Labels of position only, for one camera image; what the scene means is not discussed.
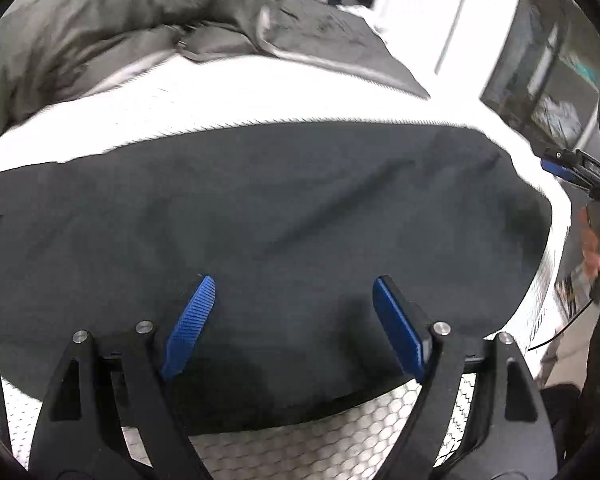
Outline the right hand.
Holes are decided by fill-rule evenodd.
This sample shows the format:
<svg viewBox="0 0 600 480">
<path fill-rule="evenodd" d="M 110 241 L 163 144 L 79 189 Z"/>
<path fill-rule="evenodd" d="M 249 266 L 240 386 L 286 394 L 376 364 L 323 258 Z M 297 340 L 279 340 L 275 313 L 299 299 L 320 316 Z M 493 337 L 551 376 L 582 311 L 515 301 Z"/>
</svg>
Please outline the right hand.
<svg viewBox="0 0 600 480">
<path fill-rule="evenodd" d="M 583 207 L 579 212 L 581 222 L 581 242 L 584 274 L 596 278 L 600 273 L 600 239 L 588 223 L 588 211 Z"/>
</svg>

